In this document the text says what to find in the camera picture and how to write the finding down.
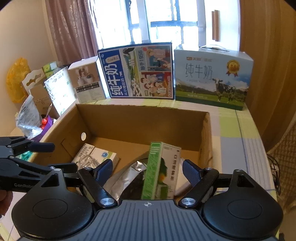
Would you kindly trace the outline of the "person left hand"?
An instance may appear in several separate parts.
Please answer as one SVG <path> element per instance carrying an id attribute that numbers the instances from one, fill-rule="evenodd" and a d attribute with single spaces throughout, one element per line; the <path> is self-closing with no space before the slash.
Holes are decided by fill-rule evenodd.
<path id="1" fill-rule="evenodd" d="M 11 202 L 13 200 L 13 193 L 11 191 L 0 190 L 0 215 L 5 216 Z"/>

